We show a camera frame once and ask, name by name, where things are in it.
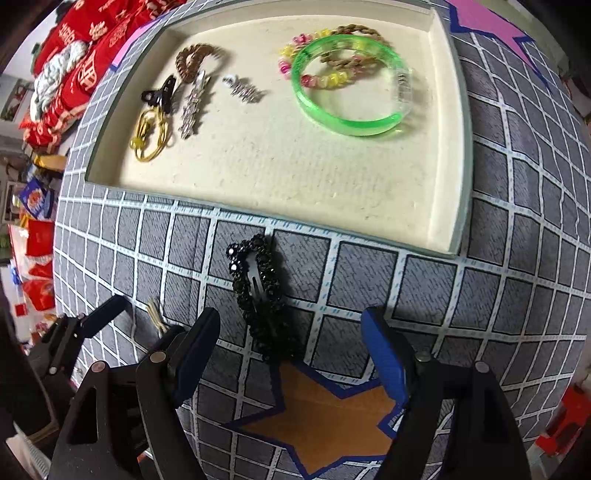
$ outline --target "pink bead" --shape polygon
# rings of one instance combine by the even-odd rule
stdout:
[[[301,85],[303,87],[309,87],[311,78],[312,77],[310,75],[302,75],[301,76]]]

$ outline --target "green bangle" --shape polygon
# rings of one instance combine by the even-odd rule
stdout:
[[[380,60],[393,70],[398,90],[394,98],[395,113],[378,120],[346,120],[326,112],[306,95],[300,83],[306,67],[316,57],[335,50],[356,50]],[[291,68],[291,85],[300,107],[310,118],[337,133],[355,137],[377,135],[395,127],[410,111],[412,101],[410,74],[401,58],[385,45],[361,35],[331,35],[311,42],[294,59]]]

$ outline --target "orange star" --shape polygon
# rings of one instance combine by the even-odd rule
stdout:
[[[279,371],[285,409],[242,424],[242,430],[291,445],[310,476],[343,457],[387,453],[392,439],[378,424],[396,402],[381,385],[339,398],[292,364],[282,364]]]

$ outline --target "table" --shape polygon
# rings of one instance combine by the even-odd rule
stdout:
[[[87,312],[113,293],[129,297],[131,309],[87,340],[77,381],[95,359],[115,366],[141,357],[157,338],[146,312],[150,297],[160,299],[169,322],[187,325],[213,306],[222,333],[193,401],[179,409],[187,437],[214,478],[301,474],[277,442],[228,428],[278,401],[271,390],[276,372],[252,350],[224,255],[230,242],[264,233],[281,257],[288,309],[306,339],[305,362],[325,379],[352,392],[374,378],[359,315],[384,304],[390,323],[416,349],[431,349],[451,364],[487,362],[530,445],[569,383],[591,313],[589,139],[548,58],[527,44],[547,89],[500,41],[453,34],[469,91],[475,163],[469,221],[460,254],[449,260],[295,222],[86,184],[99,125],[142,45],[165,23],[220,3],[189,2],[157,21],[119,70],[103,78],[81,121],[56,222],[58,309]],[[434,7],[448,20],[447,4],[440,3]],[[425,478],[436,475],[443,458],[451,409],[445,402]],[[376,467],[375,459],[349,459],[317,474],[372,478]]]

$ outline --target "gold hair tie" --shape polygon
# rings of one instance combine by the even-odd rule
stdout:
[[[146,146],[146,139],[148,134],[154,127],[158,128],[158,141],[155,150],[148,154],[144,154]],[[164,112],[159,106],[153,106],[144,110],[139,116],[138,126],[135,130],[135,137],[129,142],[129,147],[134,151],[135,158],[141,162],[149,162],[154,159],[164,149],[168,137],[168,122],[164,116]]]

